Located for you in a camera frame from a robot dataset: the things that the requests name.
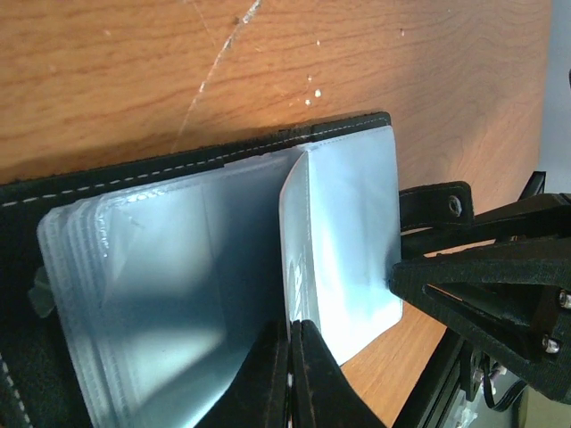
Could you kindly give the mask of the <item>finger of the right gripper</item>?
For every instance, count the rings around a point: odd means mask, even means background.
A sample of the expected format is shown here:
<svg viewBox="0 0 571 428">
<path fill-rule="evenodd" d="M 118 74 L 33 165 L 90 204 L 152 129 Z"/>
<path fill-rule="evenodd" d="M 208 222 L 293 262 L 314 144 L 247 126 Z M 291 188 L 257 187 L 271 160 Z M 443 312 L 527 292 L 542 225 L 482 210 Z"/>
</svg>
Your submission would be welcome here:
<svg viewBox="0 0 571 428">
<path fill-rule="evenodd" d="M 542 193 L 475 217 L 464 241 L 504 240 L 515 236 L 570 237 L 570 195 Z"/>
</svg>

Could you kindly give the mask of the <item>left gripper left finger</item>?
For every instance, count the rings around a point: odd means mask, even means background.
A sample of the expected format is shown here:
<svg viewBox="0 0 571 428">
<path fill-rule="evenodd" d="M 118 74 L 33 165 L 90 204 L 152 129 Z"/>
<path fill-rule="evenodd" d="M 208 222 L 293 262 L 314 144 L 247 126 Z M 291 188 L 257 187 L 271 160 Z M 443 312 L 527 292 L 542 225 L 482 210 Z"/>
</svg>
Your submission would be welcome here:
<svg viewBox="0 0 571 428">
<path fill-rule="evenodd" d="M 232 383 L 197 425 L 285 427 L 288 357 L 284 324 L 265 324 Z"/>
</svg>

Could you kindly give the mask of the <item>black card holder wallet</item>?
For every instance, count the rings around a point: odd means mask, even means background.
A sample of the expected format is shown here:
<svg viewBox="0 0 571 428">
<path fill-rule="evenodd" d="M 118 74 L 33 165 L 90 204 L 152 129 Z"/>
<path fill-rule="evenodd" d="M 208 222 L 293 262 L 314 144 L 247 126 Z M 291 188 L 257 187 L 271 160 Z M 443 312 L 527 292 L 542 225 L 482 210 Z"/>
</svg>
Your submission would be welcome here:
<svg viewBox="0 0 571 428">
<path fill-rule="evenodd" d="M 466 226 L 463 182 L 401 190 L 390 116 L 1 188 L 1 424 L 199 427 L 263 326 L 339 367 L 396 325 L 412 229 Z"/>
</svg>

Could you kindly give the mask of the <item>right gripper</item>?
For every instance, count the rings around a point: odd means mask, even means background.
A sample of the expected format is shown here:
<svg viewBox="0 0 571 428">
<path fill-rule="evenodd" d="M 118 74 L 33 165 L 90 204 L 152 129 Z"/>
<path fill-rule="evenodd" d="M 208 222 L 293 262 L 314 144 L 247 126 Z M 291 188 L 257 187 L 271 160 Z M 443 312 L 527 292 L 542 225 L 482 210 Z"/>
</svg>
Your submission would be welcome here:
<svg viewBox="0 0 571 428">
<path fill-rule="evenodd" d="M 398 427 L 468 427 L 479 410 L 509 412 L 515 427 L 530 390 L 570 402 L 570 311 L 559 300 L 570 291 L 569 239 L 403 261 L 389 288 L 458 333 L 443 335 Z"/>
</svg>

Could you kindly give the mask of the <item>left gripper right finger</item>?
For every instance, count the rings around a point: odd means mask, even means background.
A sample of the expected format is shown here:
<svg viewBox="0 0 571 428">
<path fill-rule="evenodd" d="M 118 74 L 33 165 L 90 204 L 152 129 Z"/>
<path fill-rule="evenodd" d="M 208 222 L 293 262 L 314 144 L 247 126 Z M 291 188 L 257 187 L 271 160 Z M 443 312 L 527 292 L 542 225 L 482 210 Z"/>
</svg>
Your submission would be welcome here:
<svg viewBox="0 0 571 428">
<path fill-rule="evenodd" d="M 291 325 L 294 427 L 382 427 L 336 363 L 316 325 Z"/>
</svg>

